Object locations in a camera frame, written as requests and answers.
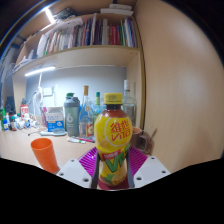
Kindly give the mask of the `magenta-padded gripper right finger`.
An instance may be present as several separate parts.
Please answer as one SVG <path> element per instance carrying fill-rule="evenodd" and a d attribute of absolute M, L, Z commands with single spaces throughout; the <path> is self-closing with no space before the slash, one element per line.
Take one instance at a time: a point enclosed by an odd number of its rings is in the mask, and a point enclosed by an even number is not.
<path fill-rule="evenodd" d="M 169 174 L 170 172 L 157 157 L 147 156 L 134 147 L 129 149 L 125 189 L 143 187 Z"/>

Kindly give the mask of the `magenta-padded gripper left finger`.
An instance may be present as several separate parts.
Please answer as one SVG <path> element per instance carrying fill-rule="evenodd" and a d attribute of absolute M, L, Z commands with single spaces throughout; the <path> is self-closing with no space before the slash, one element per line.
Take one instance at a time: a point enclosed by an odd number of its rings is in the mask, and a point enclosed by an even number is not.
<path fill-rule="evenodd" d="M 96 189 L 99 162 L 97 149 L 92 148 L 79 159 L 70 159 L 58 172 L 58 176 L 83 188 Z"/>

